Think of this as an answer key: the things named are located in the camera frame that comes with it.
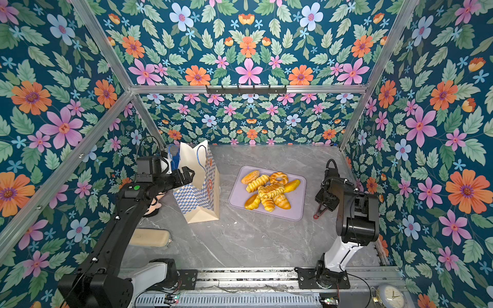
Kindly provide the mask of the blue checkered paper bag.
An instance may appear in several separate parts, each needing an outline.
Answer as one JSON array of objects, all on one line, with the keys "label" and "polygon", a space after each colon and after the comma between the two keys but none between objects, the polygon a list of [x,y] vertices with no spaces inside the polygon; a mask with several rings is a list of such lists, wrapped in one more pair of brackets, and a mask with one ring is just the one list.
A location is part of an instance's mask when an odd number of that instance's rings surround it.
[{"label": "blue checkered paper bag", "polygon": [[220,174],[209,143],[191,147],[182,142],[178,168],[195,172],[190,184],[177,188],[173,196],[187,223],[203,223],[220,219]]}]

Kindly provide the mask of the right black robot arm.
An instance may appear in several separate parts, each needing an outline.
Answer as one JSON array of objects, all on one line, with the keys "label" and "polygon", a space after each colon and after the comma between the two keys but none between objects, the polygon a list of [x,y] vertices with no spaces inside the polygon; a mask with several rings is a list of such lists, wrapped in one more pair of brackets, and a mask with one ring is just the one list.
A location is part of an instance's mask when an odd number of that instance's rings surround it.
[{"label": "right black robot arm", "polygon": [[336,211],[337,237],[331,248],[317,262],[315,280],[322,288],[348,288],[347,264],[355,253],[378,240],[378,197],[360,191],[347,179],[329,178],[315,197],[318,219],[327,211]]}]

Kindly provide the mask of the large braided bread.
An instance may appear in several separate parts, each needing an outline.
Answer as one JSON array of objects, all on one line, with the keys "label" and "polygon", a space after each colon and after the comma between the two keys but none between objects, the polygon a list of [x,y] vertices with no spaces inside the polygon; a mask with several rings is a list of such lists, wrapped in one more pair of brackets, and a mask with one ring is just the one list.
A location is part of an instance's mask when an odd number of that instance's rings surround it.
[{"label": "large braided bread", "polygon": [[271,184],[269,186],[260,186],[258,188],[258,196],[260,199],[272,199],[278,195],[282,195],[285,191],[285,186],[283,184]]}]

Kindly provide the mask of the smooth yellow oval bread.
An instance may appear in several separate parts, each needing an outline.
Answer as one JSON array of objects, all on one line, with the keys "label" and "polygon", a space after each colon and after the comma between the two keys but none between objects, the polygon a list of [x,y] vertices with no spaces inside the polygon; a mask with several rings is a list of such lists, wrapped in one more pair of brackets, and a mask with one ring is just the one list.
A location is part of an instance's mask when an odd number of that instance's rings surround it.
[{"label": "smooth yellow oval bread", "polygon": [[296,179],[296,180],[293,180],[287,184],[285,184],[285,190],[284,190],[284,193],[289,193],[289,192],[293,192],[295,191],[301,184],[301,181]]}]

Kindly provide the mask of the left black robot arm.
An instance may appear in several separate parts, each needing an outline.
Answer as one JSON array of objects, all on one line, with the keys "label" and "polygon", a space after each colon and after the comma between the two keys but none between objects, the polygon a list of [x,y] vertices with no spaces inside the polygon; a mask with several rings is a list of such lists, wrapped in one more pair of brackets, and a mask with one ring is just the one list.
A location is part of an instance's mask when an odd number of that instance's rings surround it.
[{"label": "left black robot arm", "polygon": [[187,167],[172,173],[142,174],[125,184],[116,198],[116,211],[107,223],[96,246],[72,274],[63,276],[58,290],[69,307],[124,307],[132,305],[134,285],[119,278],[123,255],[131,237],[160,194],[186,186],[195,172]]}]

